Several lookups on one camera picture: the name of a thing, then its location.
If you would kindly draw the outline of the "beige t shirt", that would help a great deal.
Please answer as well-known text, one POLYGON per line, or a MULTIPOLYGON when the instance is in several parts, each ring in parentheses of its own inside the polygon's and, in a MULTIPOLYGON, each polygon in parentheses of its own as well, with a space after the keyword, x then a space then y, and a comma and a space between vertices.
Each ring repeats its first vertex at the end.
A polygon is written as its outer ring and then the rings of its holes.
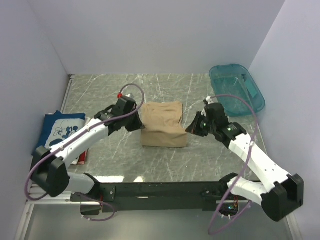
POLYGON ((141 145, 158 148, 184 148, 187 132, 182 127, 183 104, 174 102, 148 102, 141 108, 144 129, 141 130, 141 145))

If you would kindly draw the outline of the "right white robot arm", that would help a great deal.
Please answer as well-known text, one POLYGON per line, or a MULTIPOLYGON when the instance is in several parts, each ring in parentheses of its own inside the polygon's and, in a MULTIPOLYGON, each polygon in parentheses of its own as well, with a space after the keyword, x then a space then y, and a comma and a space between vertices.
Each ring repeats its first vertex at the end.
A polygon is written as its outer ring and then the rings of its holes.
POLYGON ((229 122, 222 104, 205 102, 186 132, 206 137, 211 134, 228 150, 247 163, 259 181, 230 173, 220 180, 222 198, 229 195, 246 198, 260 205, 264 213, 279 222, 304 204, 304 180, 277 165, 251 139, 237 122, 229 122))

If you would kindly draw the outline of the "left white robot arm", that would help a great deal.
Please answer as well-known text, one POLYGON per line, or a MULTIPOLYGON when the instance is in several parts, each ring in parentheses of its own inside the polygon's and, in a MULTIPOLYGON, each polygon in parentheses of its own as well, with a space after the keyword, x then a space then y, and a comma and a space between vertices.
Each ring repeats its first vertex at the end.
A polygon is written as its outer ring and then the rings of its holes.
POLYGON ((128 96, 121 96, 116 104, 98 112, 88 124, 69 138, 50 148, 38 147, 33 155, 28 178, 51 197, 69 190, 99 198, 100 182, 87 173, 69 173, 69 166, 95 143, 121 128, 133 132, 143 127, 136 101, 128 96))

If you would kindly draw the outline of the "teal plastic bin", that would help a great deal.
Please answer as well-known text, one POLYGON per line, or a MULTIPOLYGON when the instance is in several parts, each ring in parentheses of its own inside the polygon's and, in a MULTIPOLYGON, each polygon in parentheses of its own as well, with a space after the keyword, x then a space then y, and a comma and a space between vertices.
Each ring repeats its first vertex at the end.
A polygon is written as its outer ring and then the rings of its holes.
POLYGON ((260 112, 266 105, 265 99, 252 78, 249 71, 240 64, 217 65, 210 69, 211 86, 224 106, 229 117, 243 117, 252 114, 250 106, 255 113, 260 112), (230 97, 231 95, 243 99, 242 101, 230 97))

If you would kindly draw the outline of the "red folded t shirt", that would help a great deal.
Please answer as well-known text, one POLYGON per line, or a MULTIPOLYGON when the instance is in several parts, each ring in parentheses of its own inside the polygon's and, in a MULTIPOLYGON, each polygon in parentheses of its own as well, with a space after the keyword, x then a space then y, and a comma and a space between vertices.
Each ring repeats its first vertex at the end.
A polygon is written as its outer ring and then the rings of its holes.
POLYGON ((77 157, 71 164, 76 165, 84 165, 86 163, 88 149, 84 151, 79 157, 77 157))

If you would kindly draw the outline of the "blue folded printed t shirt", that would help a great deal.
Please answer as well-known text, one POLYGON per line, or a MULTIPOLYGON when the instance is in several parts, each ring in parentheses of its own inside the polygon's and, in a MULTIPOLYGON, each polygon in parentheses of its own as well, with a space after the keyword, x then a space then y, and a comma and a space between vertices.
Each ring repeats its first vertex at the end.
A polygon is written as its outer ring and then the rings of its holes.
POLYGON ((85 113, 64 114, 59 110, 53 114, 46 114, 39 140, 31 155, 33 156, 40 146, 49 149, 75 134, 85 126, 85 118, 85 113))

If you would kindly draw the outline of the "black base beam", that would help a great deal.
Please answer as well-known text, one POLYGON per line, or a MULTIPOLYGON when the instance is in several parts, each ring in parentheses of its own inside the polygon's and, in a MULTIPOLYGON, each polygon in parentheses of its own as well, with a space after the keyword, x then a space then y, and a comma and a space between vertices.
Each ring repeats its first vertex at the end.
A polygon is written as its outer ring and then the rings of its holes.
POLYGON ((222 181, 99 183, 90 193, 70 187, 70 200, 85 216, 121 211, 214 211, 227 192, 222 181))

